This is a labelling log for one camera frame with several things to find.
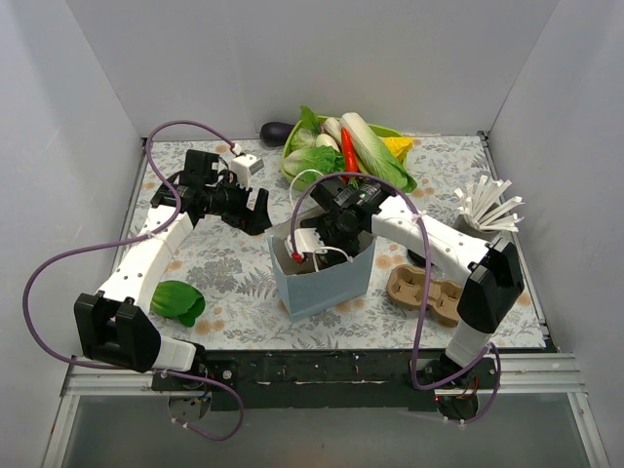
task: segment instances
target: bundle of white sticks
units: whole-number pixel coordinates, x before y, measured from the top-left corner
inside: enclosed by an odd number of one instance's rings
[[[508,212],[524,204],[522,197],[512,197],[500,203],[500,197],[510,185],[511,180],[488,180],[486,175],[482,175],[479,183],[466,184],[466,193],[460,188],[455,189],[460,201],[459,212],[475,229],[518,232],[516,224],[524,218]]]

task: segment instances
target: eggplant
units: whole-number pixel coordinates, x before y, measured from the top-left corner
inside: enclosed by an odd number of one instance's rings
[[[294,125],[282,122],[267,122],[260,129],[260,139],[267,146],[284,146]]]

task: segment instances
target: gray floor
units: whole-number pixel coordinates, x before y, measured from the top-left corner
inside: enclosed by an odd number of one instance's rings
[[[213,443],[173,425],[161,397],[83,397],[65,467],[588,466],[566,395],[500,395],[460,429],[401,409],[250,410]],[[225,432],[234,413],[200,425]]]

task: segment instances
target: brown cardboard egg carton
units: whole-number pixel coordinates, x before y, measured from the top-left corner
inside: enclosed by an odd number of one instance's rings
[[[407,309],[417,309],[422,302],[425,270],[411,265],[397,266],[388,279],[386,290],[392,301]],[[457,304],[462,288],[451,280],[431,280],[427,305],[434,318],[444,327],[457,327]]]

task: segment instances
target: gray box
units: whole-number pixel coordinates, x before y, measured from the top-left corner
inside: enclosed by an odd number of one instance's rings
[[[322,212],[313,209],[298,219]],[[315,272],[310,269],[309,262],[298,264],[289,256],[285,240],[290,227],[290,221],[274,226],[266,231],[266,237],[277,290],[291,318],[310,317],[367,292],[374,258],[374,236],[366,232],[360,234],[361,251],[353,262],[345,261]]]

